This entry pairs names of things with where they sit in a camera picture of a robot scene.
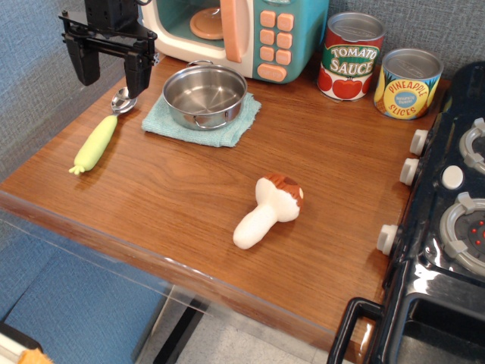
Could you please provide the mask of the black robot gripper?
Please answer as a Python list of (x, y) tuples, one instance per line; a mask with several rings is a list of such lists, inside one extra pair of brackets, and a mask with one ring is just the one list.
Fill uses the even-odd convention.
[(85, 1), (83, 11), (63, 10), (64, 43), (78, 80), (89, 86), (100, 77), (99, 53), (124, 57), (130, 99), (149, 87), (158, 63), (157, 35), (139, 22), (139, 9), (149, 1)]

